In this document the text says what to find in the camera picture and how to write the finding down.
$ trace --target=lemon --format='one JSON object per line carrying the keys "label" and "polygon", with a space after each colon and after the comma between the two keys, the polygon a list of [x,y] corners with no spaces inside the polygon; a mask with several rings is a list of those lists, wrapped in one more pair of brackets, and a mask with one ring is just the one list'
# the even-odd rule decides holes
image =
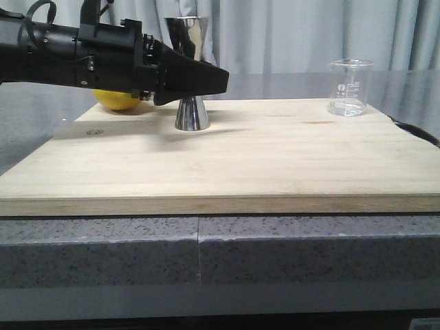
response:
{"label": "lemon", "polygon": [[139,98],[132,98],[130,93],[94,89],[93,94],[100,104],[111,110],[126,110],[140,104]]}

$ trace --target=metal cocktail jigger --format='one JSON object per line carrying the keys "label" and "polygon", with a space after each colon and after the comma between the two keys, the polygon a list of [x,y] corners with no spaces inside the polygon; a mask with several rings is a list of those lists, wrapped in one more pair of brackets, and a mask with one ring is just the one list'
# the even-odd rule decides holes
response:
{"label": "metal cocktail jigger", "polygon": [[[166,19],[173,49],[200,61],[204,46],[208,17],[177,17]],[[182,98],[177,111],[175,128],[181,131],[201,131],[210,126],[201,96]]]}

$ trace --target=cable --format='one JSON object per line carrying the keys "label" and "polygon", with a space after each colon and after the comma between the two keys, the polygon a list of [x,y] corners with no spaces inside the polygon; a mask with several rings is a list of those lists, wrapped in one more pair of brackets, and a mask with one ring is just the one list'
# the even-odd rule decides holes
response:
{"label": "cable", "polygon": [[35,31],[34,31],[34,22],[32,20],[32,17],[34,16],[35,12],[43,5],[45,5],[46,3],[49,3],[49,10],[47,12],[47,19],[46,19],[46,23],[47,24],[53,24],[54,20],[55,20],[55,16],[56,16],[56,4],[52,1],[52,0],[38,0],[36,3],[34,3],[33,5],[30,6],[29,10],[26,13],[26,16],[24,18],[24,23],[25,23],[25,27],[26,27],[26,32],[27,35],[29,36],[30,40],[33,42],[33,44],[35,45],[35,47],[44,55],[46,55],[47,57],[49,57],[52,60],[55,61],[61,61],[61,62],[67,62],[67,63],[79,63],[79,62],[83,62],[85,60],[90,60],[93,59],[93,56],[86,56],[83,58],[79,58],[76,60],[66,60],[64,58],[61,57],[57,57],[51,53],[49,53],[42,45],[41,45],[41,41],[38,41],[35,37]]}

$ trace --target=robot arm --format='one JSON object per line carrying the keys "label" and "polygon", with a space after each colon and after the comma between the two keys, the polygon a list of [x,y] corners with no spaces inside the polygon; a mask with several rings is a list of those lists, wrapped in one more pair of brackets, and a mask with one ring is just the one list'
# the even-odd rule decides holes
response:
{"label": "robot arm", "polygon": [[[32,21],[50,4],[46,23]],[[0,8],[0,83],[27,81],[106,89],[164,105],[180,98],[226,91],[229,73],[196,61],[142,35],[142,23],[100,23],[100,0],[84,0],[80,27],[53,24],[56,6],[38,0],[24,16]]]}

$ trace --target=gray speckled countertop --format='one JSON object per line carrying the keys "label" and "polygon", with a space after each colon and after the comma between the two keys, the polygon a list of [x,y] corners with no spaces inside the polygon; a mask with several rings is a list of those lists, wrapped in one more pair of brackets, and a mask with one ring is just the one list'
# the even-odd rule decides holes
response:
{"label": "gray speckled countertop", "polygon": [[[375,75],[375,107],[439,136],[439,72]],[[232,77],[222,98],[324,97],[326,77]],[[421,81],[429,93],[416,95]],[[5,84],[0,99],[2,171],[94,103],[30,84]],[[4,217],[0,320],[440,308],[439,260],[440,212]]]}

